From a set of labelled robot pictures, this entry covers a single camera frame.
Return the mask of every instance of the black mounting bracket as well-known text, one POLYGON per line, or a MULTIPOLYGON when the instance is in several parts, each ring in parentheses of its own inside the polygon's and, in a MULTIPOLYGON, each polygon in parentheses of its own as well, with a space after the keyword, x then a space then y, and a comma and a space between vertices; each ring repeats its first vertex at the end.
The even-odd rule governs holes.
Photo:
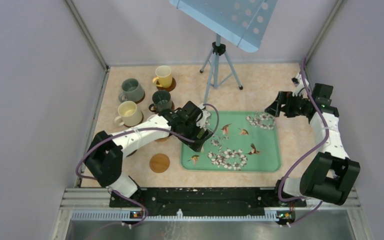
POLYGON ((349 158, 340 159, 329 152, 319 152, 305 170, 299 183, 302 195, 342 205, 360 173, 360 164, 349 158), (326 175, 332 169, 337 177, 326 175))
POLYGON ((212 43, 212 53, 217 53, 219 56, 223 55, 226 52, 226 45, 221 44, 220 46, 216 46, 216 42, 212 43))

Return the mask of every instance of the wooden coaster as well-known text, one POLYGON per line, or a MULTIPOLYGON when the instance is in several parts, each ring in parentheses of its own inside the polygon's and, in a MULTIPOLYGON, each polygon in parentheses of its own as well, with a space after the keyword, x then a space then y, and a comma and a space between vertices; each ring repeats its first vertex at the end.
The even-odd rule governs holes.
POLYGON ((140 122, 138 124, 134 125, 134 126, 137 126, 137 125, 139 125, 139 124, 141 124, 143 122, 144 122, 144 113, 142 112, 142 120, 140 120, 140 122))
POLYGON ((173 91, 175 88, 176 88, 176 79, 173 77, 173 80, 171 81, 171 85, 169 87, 160 87, 160 86, 157 86, 156 87, 158 90, 166 90, 167 92, 171 92, 173 91))
POLYGON ((157 143, 163 143, 163 142, 167 141, 167 140, 169 139, 169 137, 170 137, 170 136, 166 136, 166 137, 157 139, 157 140, 155 140, 155 142, 157 142, 157 143))
POLYGON ((139 100, 139 101, 135 101, 134 103, 135 104, 138 104, 138 103, 140 103, 140 102, 142 102, 144 99, 145 99, 145 96, 146 96, 147 94, 146 94, 146 92, 143 94, 143 97, 139 100))
POLYGON ((158 153, 151 157, 149 167, 154 173, 164 173, 170 166, 170 159, 167 155, 158 153))
POLYGON ((127 155, 126 158, 132 156, 133 154, 135 154, 136 151, 137 151, 137 150, 134 150, 132 153, 130 153, 129 155, 127 155))
MULTIPOLYGON (((155 111, 155 106, 152 107, 152 110, 153 110, 153 113, 156 113, 156 111, 155 111)), ((174 103, 174 102, 171 103, 171 110, 172 110, 172 111, 175 110, 175 103, 174 103)))

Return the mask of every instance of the metal floor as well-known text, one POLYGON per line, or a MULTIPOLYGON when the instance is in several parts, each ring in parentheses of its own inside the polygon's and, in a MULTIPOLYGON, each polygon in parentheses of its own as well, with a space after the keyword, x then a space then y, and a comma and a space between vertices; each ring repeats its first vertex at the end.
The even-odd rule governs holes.
MULTIPOLYGON (((297 218, 307 211, 297 211, 297 218)), ((72 220, 66 240, 83 240, 107 221, 72 220)), ((225 221, 148 221, 129 230, 112 225, 92 240, 354 240, 346 210, 317 211, 305 221, 287 227, 267 226, 264 222, 225 221)))

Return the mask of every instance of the light blue board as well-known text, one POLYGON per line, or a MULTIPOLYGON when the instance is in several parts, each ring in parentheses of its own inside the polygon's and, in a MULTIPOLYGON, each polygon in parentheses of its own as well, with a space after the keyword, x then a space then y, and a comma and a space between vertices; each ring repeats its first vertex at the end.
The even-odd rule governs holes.
POLYGON ((260 48, 278 0, 169 0, 245 52, 260 48))

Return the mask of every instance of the tripod leg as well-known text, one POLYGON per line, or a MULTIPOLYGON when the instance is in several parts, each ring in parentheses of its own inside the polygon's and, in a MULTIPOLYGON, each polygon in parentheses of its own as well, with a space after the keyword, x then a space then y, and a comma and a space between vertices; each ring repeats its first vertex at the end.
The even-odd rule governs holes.
POLYGON ((210 57, 211 57, 212 54, 213 54, 213 50, 211 49, 211 50, 209 51, 209 53, 208 53, 208 56, 206 57, 206 60, 205 60, 205 62, 204 62, 204 65, 202 65, 201 70, 199 70, 200 73, 203 73, 203 72, 204 72, 204 69, 205 69, 205 67, 206 67, 206 65, 207 65, 207 63, 208 63, 208 61, 210 60, 210 57))
POLYGON ((229 55, 228 55, 228 52, 226 51, 226 52, 224 53, 224 55, 226 56, 226 60, 227 60, 227 62, 229 63, 229 66, 230 66, 230 69, 232 70, 233 76, 234 76, 234 78, 236 79, 237 84, 239 85, 239 89, 240 89, 240 90, 244 89, 244 87, 242 86, 241 81, 239 81, 239 77, 238 77, 238 75, 236 74, 235 68, 233 67, 233 64, 232 64, 231 58, 230 58, 229 55))
POLYGON ((206 83, 206 90, 205 90, 205 98, 204 98, 204 103, 207 103, 208 99, 208 92, 210 91, 210 85, 211 85, 211 77, 213 76, 213 70, 214 70, 214 60, 216 57, 217 53, 212 54, 212 62, 211 62, 211 68, 209 69, 209 74, 208 74, 208 81, 206 83))

